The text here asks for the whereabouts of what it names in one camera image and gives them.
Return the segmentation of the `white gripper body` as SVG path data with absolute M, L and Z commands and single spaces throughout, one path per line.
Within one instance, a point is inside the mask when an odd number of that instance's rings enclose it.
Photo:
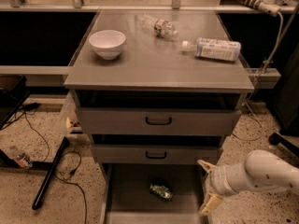
M 220 165 L 215 166 L 209 174 L 211 187 L 217 194 L 229 197 L 238 194 L 233 186 L 233 178 L 236 177 L 236 165 Z

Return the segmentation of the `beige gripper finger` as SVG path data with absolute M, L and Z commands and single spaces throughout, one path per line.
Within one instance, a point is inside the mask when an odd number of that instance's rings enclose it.
M 197 162 L 208 174 L 215 169 L 215 165 L 207 161 L 198 160 Z
M 216 193 L 208 193 L 199 209 L 201 216 L 208 216 L 222 203 L 223 198 Z

